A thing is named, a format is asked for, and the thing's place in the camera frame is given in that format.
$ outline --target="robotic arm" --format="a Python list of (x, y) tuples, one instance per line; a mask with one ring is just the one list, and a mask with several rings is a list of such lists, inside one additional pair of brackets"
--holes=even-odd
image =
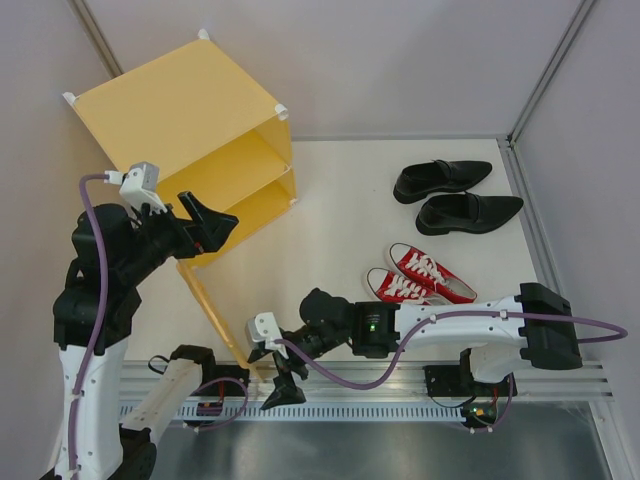
[[(53, 306), (54, 341), (60, 346), (64, 370), (65, 433), (55, 469), (44, 478), (149, 478), (155, 446), (174, 413), (193, 391), (213, 379), (213, 352), (181, 346), (147, 399), (119, 425), (120, 371), (132, 318), (141, 303), (137, 286), (169, 257), (193, 258), (219, 250), (238, 219), (209, 210), (190, 192), (178, 198), (191, 219), (177, 218), (171, 205), (156, 195), (158, 168), (149, 163), (136, 164), (127, 174), (106, 176), (106, 183), (121, 185), (120, 194), (135, 218), (117, 204), (94, 208), (107, 254), (108, 296), (86, 367), (82, 364), (94, 333), (101, 283), (96, 238), (86, 212), (72, 234), (77, 258)], [(86, 373), (81, 393), (74, 395), (82, 368)], [(73, 446), (75, 466), (69, 462)]]
[[(249, 361), (273, 353), (278, 371), (275, 390), (262, 408), (304, 403), (304, 393), (292, 373), (306, 379), (309, 361), (349, 341), (353, 354), (366, 358), (386, 358), (396, 352), (392, 363), (397, 361), (398, 350), (437, 343), (462, 345), (458, 371), (453, 385), (451, 380), (449, 384), (464, 392), (460, 396), (490, 392), (522, 368), (580, 368), (572, 323), (519, 318), (523, 313), (571, 315), (569, 303), (537, 283), (522, 284), (520, 289), (519, 295), (483, 304), (438, 307), (350, 303), (315, 289), (300, 305), (305, 325), (295, 332), (280, 330), (273, 314), (260, 314), (247, 326), (255, 347)], [(333, 379), (361, 390), (384, 381), (347, 385)]]

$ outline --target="red sneaker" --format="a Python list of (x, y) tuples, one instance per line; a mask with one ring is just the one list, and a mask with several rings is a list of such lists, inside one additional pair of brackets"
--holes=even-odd
[(472, 303), (478, 297), (469, 285), (415, 247), (396, 243), (389, 249), (389, 260), (405, 277), (453, 303)]
[(415, 305), (451, 305), (451, 302), (424, 285), (390, 272), (384, 268), (372, 268), (366, 283), (374, 295), (383, 302), (413, 303)]

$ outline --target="black loafer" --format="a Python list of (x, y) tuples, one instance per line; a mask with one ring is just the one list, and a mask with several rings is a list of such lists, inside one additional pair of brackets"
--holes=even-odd
[(480, 183), (491, 173), (491, 168), (489, 162), (475, 160), (434, 160), (431, 163), (411, 165), (402, 170), (393, 189), (393, 196), (406, 205), (423, 200), (430, 193), (464, 192)]
[(507, 223), (524, 205), (518, 197), (438, 195), (420, 209), (416, 227), (423, 235), (487, 233)]

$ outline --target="shoe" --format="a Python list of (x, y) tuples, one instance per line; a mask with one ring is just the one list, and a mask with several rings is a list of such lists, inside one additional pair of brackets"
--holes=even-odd
[(518, 197), (438, 195), (420, 209), (416, 227), (423, 235), (449, 232), (488, 233), (513, 218), (524, 205)]
[(409, 204), (424, 200), (430, 193), (464, 192), (480, 183), (491, 173), (492, 168), (489, 162), (475, 160), (434, 160), (431, 163), (411, 165), (402, 170), (393, 189), (393, 196), (400, 203)]
[(383, 302), (414, 305), (451, 305), (442, 295), (424, 285), (384, 268), (372, 268), (365, 278), (373, 294)]
[(452, 303), (472, 303), (478, 294), (433, 258), (411, 245), (395, 243), (389, 261), (409, 280), (439, 293)]

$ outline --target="white shoelace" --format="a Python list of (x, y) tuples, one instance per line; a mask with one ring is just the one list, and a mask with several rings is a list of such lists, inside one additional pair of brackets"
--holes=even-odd
[(394, 275), (384, 294), (407, 298), (407, 303), (421, 303), (426, 298), (427, 290), (408, 278)]
[(442, 285), (446, 285), (442, 273), (438, 270), (438, 265), (436, 261), (431, 258), (429, 255), (421, 255), (418, 256), (417, 253), (414, 253), (411, 256), (411, 260), (407, 262), (407, 268), (412, 272), (418, 272), (420, 275), (429, 277), (435, 283), (440, 283)]

